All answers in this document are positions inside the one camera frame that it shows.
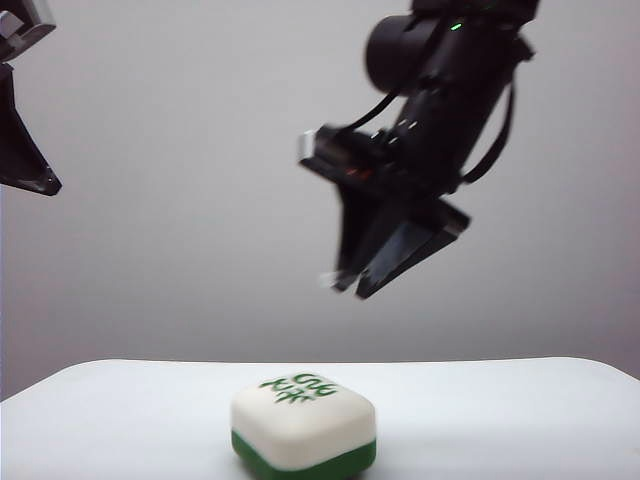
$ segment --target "gray wall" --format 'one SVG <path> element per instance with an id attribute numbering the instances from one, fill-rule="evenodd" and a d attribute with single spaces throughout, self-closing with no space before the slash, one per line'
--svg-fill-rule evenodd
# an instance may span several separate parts
<path id="1" fill-rule="evenodd" d="M 572 355 L 640 376 L 637 0 L 543 0 L 512 141 L 454 198 L 471 230 L 364 303 L 317 286 L 339 205 L 295 139 L 380 98 L 363 47 L 408 0 L 51 4 L 59 30 L 14 66 L 65 186 L 2 191 L 5 396 L 113 357 Z"/>

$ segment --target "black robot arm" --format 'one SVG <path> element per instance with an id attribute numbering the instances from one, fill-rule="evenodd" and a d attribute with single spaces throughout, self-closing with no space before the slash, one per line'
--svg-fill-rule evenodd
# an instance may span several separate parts
<path id="1" fill-rule="evenodd" d="M 470 219 L 440 197 L 479 179 L 506 145 L 514 71 L 533 55 L 520 29 L 537 6 L 537 0 L 415 0 L 411 15 L 375 27 L 367 70 L 387 96 L 348 126 L 322 127 L 301 161 L 336 183 L 343 203 L 338 291 L 359 280 L 356 293 L 367 298 L 467 228 Z M 464 174 L 506 87 L 504 126 Z M 408 99 L 392 127 L 358 130 L 398 96 Z"/>
<path id="2" fill-rule="evenodd" d="M 45 0 L 0 0 L 0 183 L 43 195 L 62 184 L 16 110 L 13 60 L 55 29 Z"/>

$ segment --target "white surface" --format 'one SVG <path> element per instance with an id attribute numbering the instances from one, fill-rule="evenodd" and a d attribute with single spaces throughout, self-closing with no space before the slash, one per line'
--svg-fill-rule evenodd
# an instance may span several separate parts
<path id="1" fill-rule="evenodd" d="M 277 395 L 285 391 L 261 387 L 267 380 L 256 380 L 255 386 L 242 390 L 232 402 L 233 430 L 279 470 L 310 468 L 376 439 L 371 402 L 320 375 L 313 378 L 328 388 L 320 391 L 321 396 L 314 396 L 313 390 L 304 389 L 304 382 L 295 381 L 305 373 L 280 375 L 269 381 L 286 380 L 287 391 L 310 394 L 308 401 L 277 402 Z"/>
<path id="2" fill-rule="evenodd" d="M 100 361 L 2 404 L 2 478 L 246 480 L 233 395 L 313 370 L 370 399 L 366 480 L 640 478 L 640 382 L 576 359 L 431 364 Z"/>

